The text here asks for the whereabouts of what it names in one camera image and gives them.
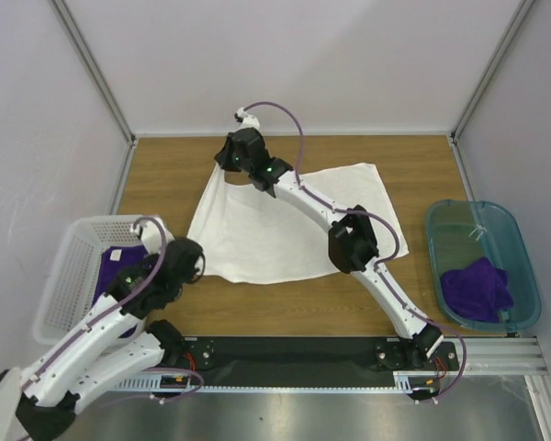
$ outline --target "cable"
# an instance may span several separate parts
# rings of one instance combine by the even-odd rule
[[[189,352],[186,352],[184,354],[184,356],[187,358],[187,360],[189,361],[190,363],[190,370],[196,370],[196,361],[194,360],[194,358],[192,357],[192,354],[190,354]]]
[[[145,280],[143,280],[143,282],[140,283],[126,298],[118,302],[116,305],[109,307],[105,311],[102,311],[94,319],[88,322],[87,323],[88,328],[92,328],[97,322],[99,322],[100,320],[108,316],[110,313],[118,310],[119,308],[122,308],[128,302],[130,302],[131,300],[139,296],[143,292],[143,290],[149,286],[149,284],[152,282],[155,276],[157,276],[157,273],[159,272],[159,269],[162,266],[163,259],[165,258],[165,249],[167,248],[167,237],[165,236],[165,230],[163,229],[162,224],[152,216],[141,216],[138,219],[136,219],[133,222],[133,229],[136,228],[137,225],[139,225],[142,221],[152,222],[155,225],[155,227],[157,227],[157,229],[159,230],[159,233],[162,239],[162,247],[159,251],[159,257],[157,258],[157,262],[155,262],[155,266],[153,267],[153,270],[145,278]],[[55,362],[55,360],[59,358],[59,356],[61,356],[71,345],[73,345],[73,343],[75,343],[85,333],[86,331],[84,329],[80,329],[74,335],[72,335],[65,343],[61,345],[59,349],[57,349],[45,361],[45,363],[39,369],[37,369],[37,371],[33,374],[33,376],[40,377]],[[22,386],[22,391],[24,392],[25,390],[27,390],[32,384],[33,384],[33,380],[28,379],[27,382]]]
[[[444,379],[447,376],[447,366],[444,361],[438,356],[434,360],[434,365],[437,368],[437,379]]]
[[[118,400],[107,402],[106,404],[103,404],[100,407],[98,407],[98,409],[105,409],[106,407],[110,407],[113,404],[119,404],[120,402],[123,402],[123,401],[128,401],[133,399],[143,399],[143,398],[157,401],[159,404],[166,404],[167,402],[176,402],[195,394],[196,392],[198,392],[200,389],[204,387],[204,378],[194,370],[178,369],[173,367],[150,367],[149,369],[145,369],[143,372],[156,372],[160,374],[166,374],[168,372],[172,372],[175,374],[187,375],[190,378],[195,377],[198,380],[198,384],[192,390],[187,390],[186,392],[182,392],[176,397],[157,398],[152,393],[149,393],[149,394],[135,393],[127,397],[119,398]]]
[[[461,365],[459,367],[459,371],[457,372],[457,375],[455,376],[455,379],[451,382],[451,384],[449,386],[447,386],[447,388],[445,390],[442,390],[437,395],[436,398],[445,395],[463,377],[463,373],[465,371],[466,363],[467,363],[467,346],[466,346],[466,342],[464,341],[461,334],[458,331],[456,331],[454,328],[452,328],[451,326],[446,325],[446,324],[437,323],[434,320],[431,320],[428,317],[425,317],[425,316],[419,314],[414,309],[408,308],[408,303],[400,296],[400,294],[398,292],[396,292],[394,287],[392,287],[392,285],[389,283],[389,281],[384,277],[384,274],[383,274],[384,271],[381,270],[381,268],[379,268],[379,266],[381,264],[386,263],[389,260],[394,259],[398,255],[399,247],[400,247],[398,234],[396,233],[396,231],[392,228],[392,226],[386,220],[382,219],[381,217],[377,216],[376,214],[369,213],[367,211],[360,211],[360,210],[356,210],[356,209],[336,209],[331,204],[329,204],[327,201],[325,201],[322,198],[318,197],[317,195],[312,193],[310,190],[308,190],[306,187],[304,187],[302,185],[302,180],[300,178],[300,165],[302,163],[302,157],[304,156],[304,145],[305,145],[305,143],[304,143],[304,130],[302,130],[302,127],[300,126],[300,122],[294,116],[294,114],[292,112],[290,112],[287,108],[285,108],[284,106],[281,106],[277,103],[274,103],[272,101],[258,101],[256,103],[253,103],[253,104],[245,107],[244,110],[248,111],[248,110],[250,110],[254,107],[259,107],[259,106],[271,106],[271,107],[279,108],[284,113],[286,113],[292,119],[292,121],[294,121],[294,124],[296,124],[296,127],[298,129],[298,135],[299,135],[299,138],[300,138],[300,148],[298,150],[298,158],[296,159],[296,166],[294,168],[294,172],[295,172],[295,175],[296,175],[296,182],[297,182],[299,188],[302,191],[304,191],[304,193],[306,193],[308,196],[310,196],[311,198],[313,198],[314,200],[319,202],[323,207],[326,207],[327,209],[332,209],[333,211],[337,211],[337,212],[340,212],[340,213],[343,213],[343,214],[354,214],[354,215],[357,215],[357,216],[367,216],[367,217],[372,218],[375,221],[381,223],[384,227],[386,227],[389,230],[390,234],[392,235],[392,238],[394,239],[394,252],[391,255],[389,255],[388,257],[384,257],[382,259],[379,259],[374,263],[374,269],[379,274],[382,282],[384,283],[384,285],[386,285],[386,287],[392,293],[392,295],[394,296],[396,301],[400,304],[400,306],[402,306],[402,308],[404,308],[406,311],[408,311],[410,314],[412,314],[417,319],[422,320],[423,322],[426,322],[427,324],[430,324],[431,326],[436,326],[437,328],[439,328],[442,331],[447,331],[448,333],[454,334],[455,337],[457,337],[457,339],[461,343],[462,355],[461,355]]]

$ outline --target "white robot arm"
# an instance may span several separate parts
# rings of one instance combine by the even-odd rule
[[[173,367],[186,351],[183,336],[167,321],[153,322],[112,354],[103,352],[156,309],[178,299],[184,283],[203,272],[203,250],[174,238],[158,218],[142,218],[132,231],[149,255],[120,270],[93,308],[47,354],[21,370],[17,418],[34,441],[51,441],[92,401],[147,368]],[[0,381],[7,371],[0,376]]]
[[[306,184],[293,167],[270,156],[259,121],[239,109],[241,126],[229,133],[215,161],[226,171],[246,172],[260,191],[291,204],[318,223],[329,236],[329,258],[342,272],[359,280],[392,321],[399,337],[430,359],[444,340],[441,330],[409,299],[379,257],[369,213],[363,207],[337,204]]]

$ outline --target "wooden table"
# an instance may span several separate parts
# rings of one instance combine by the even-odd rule
[[[173,234],[185,235],[223,143],[223,138],[141,139],[119,212],[158,213]],[[297,137],[268,138],[267,145],[272,155],[295,162]],[[417,306],[448,323],[433,292],[424,230],[425,212],[435,201],[466,197],[446,137],[308,137],[302,171],[361,162],[377,166],[410,248],[389,269]],[[228,180],[246,184],[245,177],[231,174]],[[376,301],[343,274],[267,286],[204,277],[151,318],[197,335],[395,334]]]

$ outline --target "translucent blue container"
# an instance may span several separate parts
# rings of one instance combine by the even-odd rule
[[[533,326],[541,315],[541,299],[523,237],[511,213],[491,202],[441,200],[426,213],[434,289],[444,314],[461,326],[490,333],[513,333]],[[441,275],[464,269],[486,256],[508,271],[514,307],[500,311],[499,323],[465,319],[445,303]]]

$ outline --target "purple towel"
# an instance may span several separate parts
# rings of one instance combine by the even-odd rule
[[[120,251],[120,255],[115,256],[115,260],[110,260],[112,254],[116,251]],[[96,303],[96,300],[106,291],[108,284],[114,280],[118,271],[127,266],[138,264],[145,256],[147,251],[143,245],[138,246],[113,246],[108,248],[100,256],[100,272],[98,273],[98,281],[96,283],[96,292],[92,299],[92,305]],[[133,327],[126,331],[120,338],[129,338],[134,333],[137,327]]]
[[[452,269],[441,276],[444,301],[464,319],[500,322],[500,310],[514,306],[508,273],[481,257],[466,269]]]

